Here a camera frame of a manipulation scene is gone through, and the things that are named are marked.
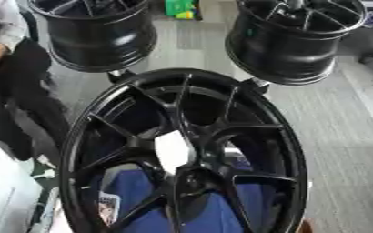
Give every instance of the gray carpet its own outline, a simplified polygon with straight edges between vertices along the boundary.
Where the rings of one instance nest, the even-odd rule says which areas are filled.
[[[157,19],[156,49],[132,69],[142,72],[188,66],[238,80],[247,78],[232,65],[224,49],[236,4],[215,0],[202,3],[204,22]],[[45,24],[39,20],[45,46]],[[55,95],[69,106],[70,121],[109,87],[103,74],[77,73],[58,64],[53,65],[52,73],[58,83]],[[315,232],[373,233],[373,118],[341,67],[326,81],[311,86],[272,86],[269,95],[303,144],[314,184],[307,217]],[[50,151],[45,135],[38,133],[37,127],[29,128],[40,141],[41,149]]]
[[[270,95],[303,145],[316,231],[373,233],[373,119],[340,67],[323,82],[273,86]]]

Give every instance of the wheel lip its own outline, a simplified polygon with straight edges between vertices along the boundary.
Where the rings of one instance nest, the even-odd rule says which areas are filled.
[[[236,64],[239,68],[244,70],[245,72],[253,75],[254,77],[265,80],[271,83],[280,84],[280,85],[287,85],[287,86],[303,86],[303,85],[310,85],[315,84],[319,81],[324,80],[325,78],[329,77],[329,75],[334,71],[334,66],[336,63],[336,58],[334,57],[329,64],[329,66],[321,73],[315,76],[305,76],[305,77],[298,77],[298,76],[279,76],[278,74],[267,74],[264,72],[259,71],[258,67],[250,67],[241,59],[239,59],[234,52],[231,40],[231,34],[227,35],[225,40],[225,48],[227,51],[228,56],[230,59]]]
[[[297,139],[290,124],[286,121],[286,119],[276,109],[275,106],[273,106],[266,98],[261,96],[256,91],[241,86],[238,81],[228,76],[223,76],[215,72],[193,68],[160,69],[125,78],[122,80],[120,84],[108,88],[104,93],[97,97],[86,108],[86,110],[81,114],[81,116],[75,121],[72,129],[68,134],[67,141],[64,144],[62,150],[63,152],[61,158],[61,165],[59,167],[59,184],[61,199],[62,203],[64,204],[63,209],[66,213],[66,218],[69,222],[69,225],[72,228],[72,230],[74,230],[74,232],[94,233],[97,231],[97,229],[94,228],[94,225],[90,224],[89,221],[86,220],[88,216],[84,214],[83,207],[80,207],[79,205],[78,196],[75,195],[75,191],[71,184],[71,179],[63,178],[69,177],[69,170],[71,169],[71,166],[73,165],[73,162],[76,158],[77,149],[78,147],[80,147],[79,139],[81,139],[82,135],[84,134],[84,129],[87,125],[86,118],[90,111],[98,112],[101,109],[103,109],[104,106],[111,101],[111,99],[121,94],[120,90],[122,88],[128,86],[130,83],[143,84],[148,82],[154,82],[154,77],[156,78],[155,80],[158,80],[160,78],[166,78],[170,75],[188,73],[192,73],[196,76],[202,74],[204,77],[212,77],[217,82],[221,82],[225,85],[230,84],[240,86],[243,94],[246,97],[252,99],[255,103],[258,103],[259,108],[261,108],[261,110],[265,114],[267,114],[267,117],[269,117],[273,121],[280,122],[285,127],[285,131],[287,132],[287,139],[289,139],[290,141],[290,143],[288,144],[288,146],[290,147],[289,154],[296,156],[297,170],[299,172],[299,176],[297,177],[298,194],[297,197],[295,197],[296,193],[293,194],[291,205],[289,206],[290,211],[284,216],[282,227],[285,230],[285,233],[296,232],[303,218],[307,203],[307,164],[301,145],[299,144],[299,140]]]
[[[55,50],[52,45],[52,42],[49,42],[49,54],[55,59],[56,62],[58,62],[60,65],[65,66],[66,68],[70,68],[76,71],[80,72],[87,72],[87,73],[102,73],[102,72],[110,72],[113,70],[120,70],[120,69],[125,69],[127,67],[133,66],[144,59],[146,59],[151,52],[154,50],[156,47],[156,42],[157,42],[157,33],[156,33],[156,28],[152,26],[152,39],[151,43],[148,44],[145,47],[142,47],[142,49],[135,50],[136,55],[135,56],[130,56],[130,58],[126,60],[119,61],[114,64],[109,64],[105,66],[83,66],[79,64],[75,64],[73,62],[69,62],[63,57],[61,57]]]

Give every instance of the black wheel rim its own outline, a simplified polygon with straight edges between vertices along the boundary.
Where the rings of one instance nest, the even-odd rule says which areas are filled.
[[[205,117],[191,115],[193,108],[189,105],[196,103],[195,98],[202,98],[199,105],[204,105],[204,97],[217,103],[218,111],[198,122],[198,118]],[[151,126],[129,129],[117,124],[117,120],[130,111],[125,100],[149,106],[151,116],[156,115],[156,131],[151,137],[141,136]],[[179,167],[174,176],[169,176],[156,157],[152,140],[174,130],[182,133],[194,157]],[[125,142],[97,159],[90,159],[91,162],[85,161],[89,151],[86,136],[95,131],[101,141],[117,137]],[[257,167],[255,159],[246,153],[244,156],[252,167],[250,171],[226,163],[225,143],[241,136],[258,141],[268,156],[279,157],[278,162],[273,162],[279,166],[271,168],[272,171]],[[96,204],[84,201],[81,193],[92,182],[92,177],[127,163],[142,168],[154,185],[154,191],[108,227],[96,214]],[[278,211],[269,216],[269,223],[262,226],[262,232],[297,230],[307,201],[307,169],[290,125],[260,94],[245,89],[230,77],[196,69],[148,72],[132,76],[105,91],[77,119],[66,141],[60,167],[62,202],[74,232],[121,232],[153,208],[166,208],[172,232],[183,232],[180,201],[213,192],[224,197],[244,232],[257,232],[240,203],[237,183],[256,183],[276,190],[273,202]]]

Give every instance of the green object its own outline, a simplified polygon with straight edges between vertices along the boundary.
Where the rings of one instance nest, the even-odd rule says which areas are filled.
[[[178,15],[194,8],[193,0],[166,0],[166,14]]]

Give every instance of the person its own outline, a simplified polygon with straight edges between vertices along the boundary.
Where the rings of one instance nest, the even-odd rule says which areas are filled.
[[[16,1],[0,0],[0,141],[22,161],[33,157],[33,139],[6,110],[8,98],[13,98],[58,148],[69,130],[63,108],[40,85],[40,76],[51,66],[51,58],[38,43],[25,37],[26,31]]]

